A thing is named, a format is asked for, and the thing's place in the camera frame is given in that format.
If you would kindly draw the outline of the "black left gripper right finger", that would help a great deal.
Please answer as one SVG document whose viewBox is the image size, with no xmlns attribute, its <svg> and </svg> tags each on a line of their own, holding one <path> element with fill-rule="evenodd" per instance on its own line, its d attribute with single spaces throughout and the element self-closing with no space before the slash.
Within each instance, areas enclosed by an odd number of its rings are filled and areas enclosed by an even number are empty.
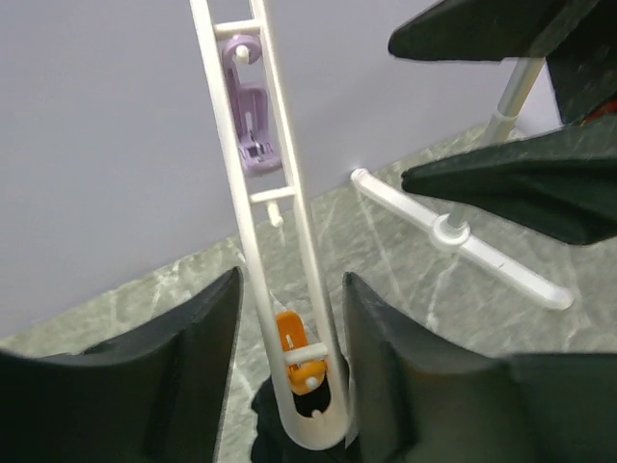
<svg viewBox="0 0 617 463">
<path fill-rule="evenodd" d="M 616 357 L 486 357 L 343 279 L 365 462 L 612 462 Z"/>
</svg>

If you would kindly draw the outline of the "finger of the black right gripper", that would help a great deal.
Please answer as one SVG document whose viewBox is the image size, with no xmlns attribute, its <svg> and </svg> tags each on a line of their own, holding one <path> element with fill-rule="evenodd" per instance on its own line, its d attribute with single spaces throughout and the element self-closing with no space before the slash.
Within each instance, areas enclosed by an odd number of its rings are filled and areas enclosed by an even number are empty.
<svg viewBox="0 0 617 463">
<path fill-rule="evenodd" d="M 404 191 L 467 204 L 570 245 L 616 235 L 616 120 L 462 152 L 402 175 Z"/>
<path fill-rule="evenodd" d="M 394 30 L 388 51 L 420 61 L 500 62 L 544 58 L 598 1 L 439 1 Z"/>
</svg>

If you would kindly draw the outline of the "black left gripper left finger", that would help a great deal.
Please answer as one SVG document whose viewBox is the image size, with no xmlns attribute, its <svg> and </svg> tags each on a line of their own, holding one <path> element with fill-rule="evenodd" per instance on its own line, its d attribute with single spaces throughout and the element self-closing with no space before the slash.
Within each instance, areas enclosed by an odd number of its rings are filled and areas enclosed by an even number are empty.
<svg viewBox="0 0 617 463">
<path fill-rule="evenodd" d="M 5 462 L 210 462 L 242 274 L 78 354 L 1 354 Z"/>
</svg>

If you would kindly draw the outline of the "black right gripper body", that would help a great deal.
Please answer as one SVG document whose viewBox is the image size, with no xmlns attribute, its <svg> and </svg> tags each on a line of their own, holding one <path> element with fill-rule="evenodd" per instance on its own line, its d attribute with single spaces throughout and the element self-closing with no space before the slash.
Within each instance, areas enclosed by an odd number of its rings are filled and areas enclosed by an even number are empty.
<svg viewBox="0 0 617 463">
<path fill-rule="evenodd" d="M 547 64 L 562 123 L 580 123 L 615 100 L 616 2 L 598 2 Z"/>
</svg>

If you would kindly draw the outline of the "white plastic hanger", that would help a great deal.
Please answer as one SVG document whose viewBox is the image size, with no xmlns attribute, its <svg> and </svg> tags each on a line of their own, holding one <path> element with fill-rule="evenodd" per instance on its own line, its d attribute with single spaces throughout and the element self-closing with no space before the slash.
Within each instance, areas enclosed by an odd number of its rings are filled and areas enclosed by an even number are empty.
<svg viewBox="0 0 617 463">
<path fill-rule="evenodd" d="M 282 428 L 304 449 L 330 449 L 344 441 L 352 422 L 349 372 L 341 354 L 318 255 L 267 6 L 263 1 L 253 1 L 251 18 L 224 23 L 213 21 L 205 1 L 193 1 L 190 8 Z M 225 43 L 238 34 L 253 35 L 260 40 L 261 58 L 251 65 L 236 62 L 236 67 L 242 84 L 257 84 L 268 94 L 269 133 L 282 160 L 280 169 L 260 177 L 247 177 L 243 171 L 221 59 Z M 314 343 L 307 342 L 297 314 L 292 311 L 275 313 L 258 247 L 254 206 L 264 205 L 271 225 L 280 228 L 283 219 L 278 202 L 285 199 L 293 203 L 298 244 L 317 328 Z"/>
</svg>

